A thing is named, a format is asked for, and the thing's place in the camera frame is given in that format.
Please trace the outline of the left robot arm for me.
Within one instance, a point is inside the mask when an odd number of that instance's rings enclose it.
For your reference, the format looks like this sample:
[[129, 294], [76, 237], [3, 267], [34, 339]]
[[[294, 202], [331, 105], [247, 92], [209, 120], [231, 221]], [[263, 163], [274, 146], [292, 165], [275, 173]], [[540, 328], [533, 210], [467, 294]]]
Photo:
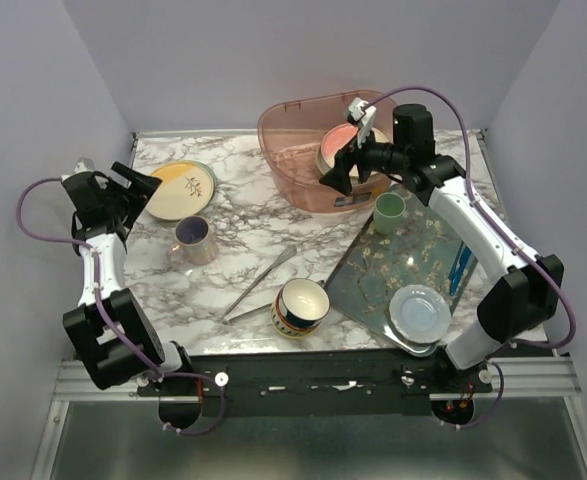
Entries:
[[128, 184], [96, 170], [86, 158], [62, 177], [75, 207], [72, 244], [84, 274], [78, 306], [63, 315], [63, 327], [99, 389], [147, 377], [182, 395], [195, 380], [188, 354], [174, 341], [161, 342], [124, 279], [129, 233], [161, 181], [119, 162], [112, 171]]

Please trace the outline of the cream divided plate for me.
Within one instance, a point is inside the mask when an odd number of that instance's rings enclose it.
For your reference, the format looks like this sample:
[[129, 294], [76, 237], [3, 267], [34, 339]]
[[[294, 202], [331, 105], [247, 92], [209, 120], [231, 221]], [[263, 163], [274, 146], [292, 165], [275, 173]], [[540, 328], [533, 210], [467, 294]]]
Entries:
[[[383, 132], [381, 132], [377, 128], [372, 129], [372, 132], [369, 134], [369, 137], [367, 138], [366, 142], [369, 142], [369, 141], [389, 143], [388, 138], [384, 135]], [[350, 147], [352, 149], [356, 149], [357, 152], [359, 151], [360, 148], [357, 148], [355, 137], [353, 137], [353, 139], [349, 142], [348, 147]], [[357, 161], [356, 161], [356, 165], [350, 171], [350, 178], [356, 179], [358, 181]]]

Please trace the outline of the pink cream ceramic plate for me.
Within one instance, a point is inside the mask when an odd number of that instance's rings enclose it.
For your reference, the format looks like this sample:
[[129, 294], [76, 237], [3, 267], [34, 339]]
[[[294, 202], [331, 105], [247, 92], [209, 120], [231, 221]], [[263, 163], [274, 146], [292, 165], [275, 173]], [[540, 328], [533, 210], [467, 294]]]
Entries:
[[316, 165], [321, 174], [334, 167], [336, 153], [357, 135], [358, 129], [348, 123], [329, 130], [320, 142], [316, 154]]

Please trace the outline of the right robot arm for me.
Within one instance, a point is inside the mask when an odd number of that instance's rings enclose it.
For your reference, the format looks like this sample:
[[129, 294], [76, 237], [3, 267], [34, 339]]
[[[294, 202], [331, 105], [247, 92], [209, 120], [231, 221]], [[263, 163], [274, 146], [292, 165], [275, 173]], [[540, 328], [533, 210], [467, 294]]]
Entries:
[[394, 108], [390, 142], [376, 139], [375, 115], [367, 101], [352, 101], [347, 120], [357, 131], [319, 182], [348, 195], [352, 169], [360, 182], [374, 172], [398, 177], [454, 229], [482, 265], [493, 286], [477, 308], [476, 321], [445, 347], [448, 358], [432, 370], [435, 384], [453, 392], [467, 383], [469, 368], [555, 315], [564, 265], [557, 256], [541, 256], [518, 239], [476, 192], [469, 173], [452, 157], [437, 153], [433, 118], [425, 106]]

